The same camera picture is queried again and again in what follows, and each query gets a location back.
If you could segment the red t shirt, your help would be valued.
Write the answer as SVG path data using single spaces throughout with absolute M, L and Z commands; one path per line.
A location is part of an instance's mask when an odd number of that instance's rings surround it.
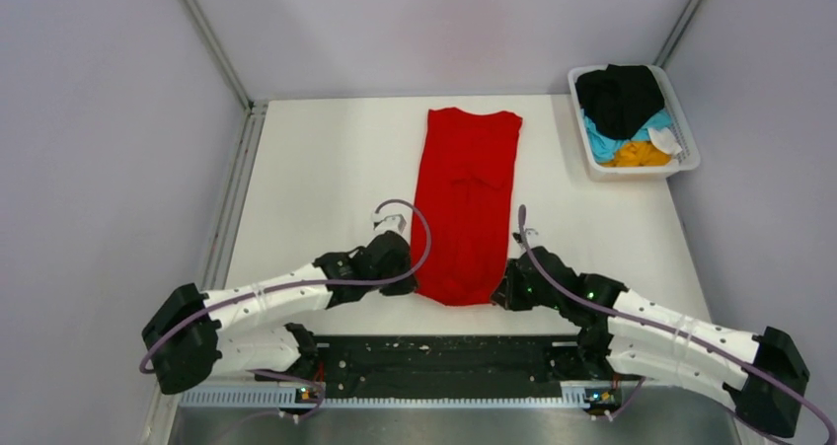
M 418 294 L 445 306 L 486 304 L 503 279 L 523 119 L 510 112 L 431 110 L 411 231 Z

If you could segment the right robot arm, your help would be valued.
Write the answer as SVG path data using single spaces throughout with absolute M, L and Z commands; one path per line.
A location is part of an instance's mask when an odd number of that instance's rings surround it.
M 578 363 L 592 378 L 642 376 L 721 404 L 774 437 L 795 436 L 810 373 L 791 336 L 731 330 L 652 302 L 624 283 L 577 273 L 543 247 L 510 260 L 493 303 L 545 307 L 579 328 Z

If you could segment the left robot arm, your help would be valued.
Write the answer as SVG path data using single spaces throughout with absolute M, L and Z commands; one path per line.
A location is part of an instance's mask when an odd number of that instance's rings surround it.
M 372 291 L 400 296 L 416 288 L 410 246 L 394 231 L 248 286 L 201 292 L 185 284 L 143 328 L 140 370 L 155 376 L 164 395 L 244 371 L 304 379 L 315 370 L 317 343 L 290 317 L 357 302 Z

